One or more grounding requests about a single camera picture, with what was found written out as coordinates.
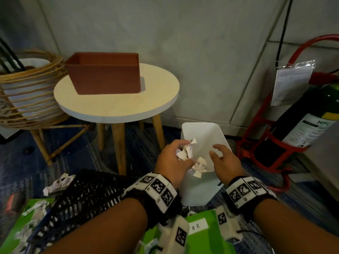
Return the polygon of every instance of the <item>carpet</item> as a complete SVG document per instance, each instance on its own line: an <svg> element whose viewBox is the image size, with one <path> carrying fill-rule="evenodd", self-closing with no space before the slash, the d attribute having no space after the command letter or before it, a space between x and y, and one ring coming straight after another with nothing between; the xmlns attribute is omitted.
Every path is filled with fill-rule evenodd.
<svg viewBox="0 0 339 254"><path fill-rule="evenodd" d="M71 119L68 123L78 123ZM74 136L80 129L45 130L44 138L50 152ZM167 143L180 138L180 129L164 127ZM153 171L158 155L159 145L151 124L145 124L141 131L137 123L128 123L125 127L127 175L141 176ZM235 141L228 140L231 148ZM268 173L257 169L248 160L242 165L251 175L266 184L279 186L282 178L279 174ZM298 162L293 162L294 172L305 172L306 169ZM47 167L30 132L25 131L14 140L0 145L0 243L13 224L14 218L3 213L8 196L14 192L22 192L26 199L40 198L42 189L53 183L62 173L76 174L82 168L104 172L116 172L114 145L110 127L106 127L105 150L98 150L95 131L88 131L58 155L52 167ZM203 207L193 207L196 212L213 209L224 203L222 188L214 198ZM339 220L334 213L333 204L337 202L324 190L318 182L293 183L287 193L277 195L278 198L306 217L311 222L328 232L339 236ZM240 222L243 229L257 230L254 223ZM235 245L237 253L272 253L269 244L259 236L243 233L244 241Z"/></svg>

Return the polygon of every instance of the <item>black mesh basket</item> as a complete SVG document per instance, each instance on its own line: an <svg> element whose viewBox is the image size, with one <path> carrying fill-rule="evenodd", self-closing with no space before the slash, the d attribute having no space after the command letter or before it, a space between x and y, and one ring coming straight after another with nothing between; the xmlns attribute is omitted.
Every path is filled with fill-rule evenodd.
<svg viewBox="0 0 339 254"><path fill-rule="evenodd" d="M81 170L28 239L31 251L44 250L82 224L121 201L137 178Z"/></svg>

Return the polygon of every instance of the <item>forearm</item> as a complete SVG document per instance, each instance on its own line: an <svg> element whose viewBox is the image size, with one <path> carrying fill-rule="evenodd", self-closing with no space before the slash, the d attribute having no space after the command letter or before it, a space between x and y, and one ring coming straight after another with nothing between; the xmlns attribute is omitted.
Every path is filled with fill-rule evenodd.
<svg viewBox="0 0 339 254"><path fill-rule="evenodd" d="M339 249L339 238L277 201L262 201L254 210L254 220L276 253L319 254Z"/></svg>
<svg viewBox="0 0 339 254"><path fill-rule="evenodd" d="M147 227L147 214L127 198L62 238L44 253L130 253Z"/></svg>

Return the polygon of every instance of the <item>red extinguisher stand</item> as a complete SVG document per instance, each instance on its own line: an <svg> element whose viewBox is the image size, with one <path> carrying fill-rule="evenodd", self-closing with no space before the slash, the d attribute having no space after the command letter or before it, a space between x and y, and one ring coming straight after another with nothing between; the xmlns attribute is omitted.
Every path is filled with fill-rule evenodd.
<svg viewBox="0 0 339 254"><path fill-rule="evenodd" d="M329 35L322 35L316 38L313 38L304 44L302 44L292 55L289 62L287 63L287 67L291 67L299 55L302 53L302 51L311 46L315 42L323 41L323 40L333 40L339 42L339 34L329 34ZM323 85L327 84L333 80L336 80L338 78L337 75L328 74L328 73L322 73L322 72L314 72L311 75L309 84L310 85ZM257 114L253 118L251 124L247 128L246 132L242 136L240 141L237 141L237 156L239 159L242 159L243 157L250 158L252 162L259 168L267 170L272 173L281 173L283 176L284 186L282 188L269 186L269 188L275 192L283 192L290 188L290 180L288 177L288 174L291 172L291 168L288 165L285 165L282 169L281 166L283 165L283 162L287 160L287 158L295 153L295 152L304 152L307 150L307 147L294 147L291 145L288 145L286 143L283 143L282 141L278 140L275 136L272 135L270 132L270 126L275 122L273 120L265 119L263 117L263 113L267 109L267 107L270 105L272 98L272 92L269 93L269 95L265 98L263 104L261 105L260 109L258 110ZM254 143L253 141L248 140L248 136L251 135L253 132L253 129L260 126L260 125L268 125L263 135L260 137L259 141ZM256 160L254 156L254 150L260 145L260 143L265 140L266 138L269 138L272 142L274 142L276 145L279 145L280 147L286 149L286 151L272 164L270 167L266 167L262 165L259 161Z"/></svg>

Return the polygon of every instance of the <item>hand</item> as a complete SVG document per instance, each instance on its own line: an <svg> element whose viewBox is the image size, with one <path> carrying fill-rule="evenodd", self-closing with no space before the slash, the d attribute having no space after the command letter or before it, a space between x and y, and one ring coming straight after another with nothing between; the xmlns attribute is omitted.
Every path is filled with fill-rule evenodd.
<svg viewBox="0 0 339 254"><path fill-rule="evenodd" d="M191 158L180 161L176 155L179 146L188 144L188 140L174 140L163 149L155 165L154 173L167 177L175 189L179 188L187 170L195 164Z"/></svg>
<svg viewBox="0 0 339 254"><path fill-rule="evenodd" d="M228 185L236 176L245 175L240 160L225 145L215 144L214 149L221 151L223 156L219 158L218 154L210 151L210 157L214 163L214 171L224 185Z"/></svg>

